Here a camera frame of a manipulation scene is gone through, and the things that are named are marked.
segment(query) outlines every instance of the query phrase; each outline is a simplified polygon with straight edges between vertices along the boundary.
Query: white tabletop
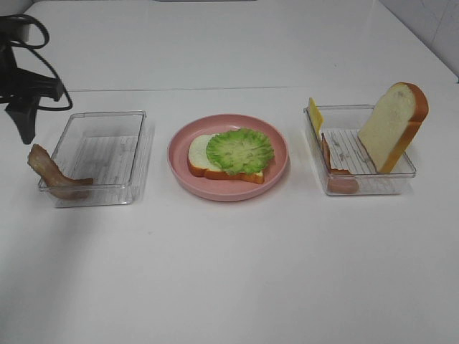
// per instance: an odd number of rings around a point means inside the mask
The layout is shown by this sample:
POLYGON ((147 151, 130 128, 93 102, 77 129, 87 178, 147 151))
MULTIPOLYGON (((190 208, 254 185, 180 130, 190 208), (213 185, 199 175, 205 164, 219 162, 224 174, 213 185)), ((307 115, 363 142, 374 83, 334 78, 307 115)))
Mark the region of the white tabletop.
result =
MULTIPOLYGON (((27 13, 71 90, 457 82, 377 0, 40 1, 27 13)), ((47 73, 27 51, 17 59, 47 73)))
MULTIPOLYGON (((143 200, 54 209, 30 149, 0 117, 0 342, 457 343, 457 90, 424 87, 430 114, 400 196, 326 196, 303 107, 371 103, 385 87, 73 92, 73 112, 146 110, 155 122, 143 200), (166 160, 190 121, 242 113, 285 136, 290 167, 254 199, 218 203, 166 160)), ((52 150, 70 113, 40 112, 52 150)))

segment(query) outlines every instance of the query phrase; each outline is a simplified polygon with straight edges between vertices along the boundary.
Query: toast slice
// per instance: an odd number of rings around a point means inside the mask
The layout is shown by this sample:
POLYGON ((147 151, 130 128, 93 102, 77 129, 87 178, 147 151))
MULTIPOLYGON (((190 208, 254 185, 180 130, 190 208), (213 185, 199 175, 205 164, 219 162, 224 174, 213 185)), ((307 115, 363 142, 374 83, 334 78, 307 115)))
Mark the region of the toast slice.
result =
POLYGON ((209 161, 206 154, 207 144, 214 135, 201 135, 196 137, 190 144, 188 149, 188 167, 190 173, 195 177, 205 177, 214 180, 239 180, 248 181, 250 183, 263 184, 265 176, 263 171, 259 173, 247 174, 238 173, 229 175, 219 167, 209 161))
POLYGON ((421 89, 407 82, 392 85, 359 131, 378 173, 390 173, 429 112, 421 89))

